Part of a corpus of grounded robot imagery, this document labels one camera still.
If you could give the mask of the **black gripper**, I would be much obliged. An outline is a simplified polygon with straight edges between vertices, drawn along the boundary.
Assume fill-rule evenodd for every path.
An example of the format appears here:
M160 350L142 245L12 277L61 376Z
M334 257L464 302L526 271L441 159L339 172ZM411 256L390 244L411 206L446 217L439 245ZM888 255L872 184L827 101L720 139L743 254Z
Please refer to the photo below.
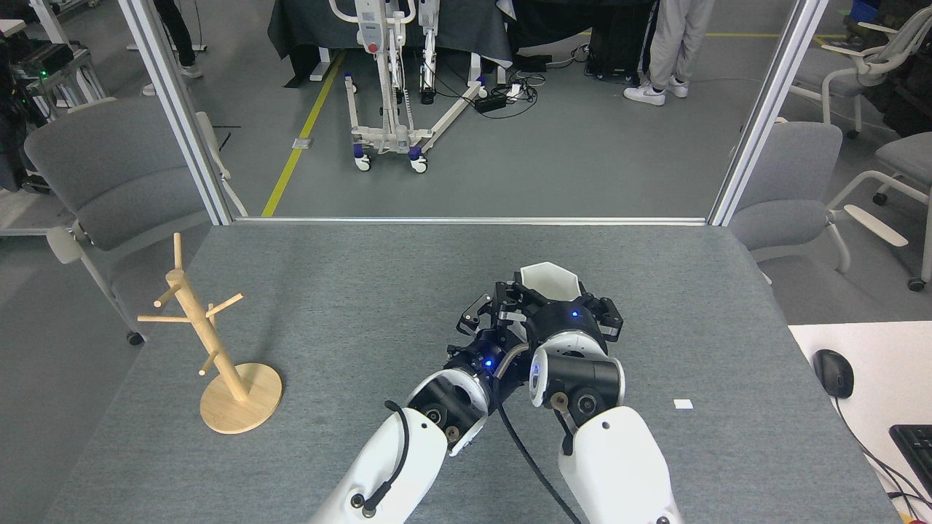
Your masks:
M491 319L483 319L483 316L490 315L491 302L490 294L480 294L460 315L457 332L470 336L473 341L465 347L449 345L449 358L445 364L445 369L463 370L489 386L506 354L527 342L527 318L521 306L498 306L495 312L495 328L498 331L483 331L493 326ZM526 384L526 352L510 361L502 374L502 380L503 386Z
M593 339L593 352L608 354L607 343L618 341L623 318L615 302L582 295L582 305L555 302L519 282L496 283L496 321L526 322L529 349L552 341L561 333L581 332Z

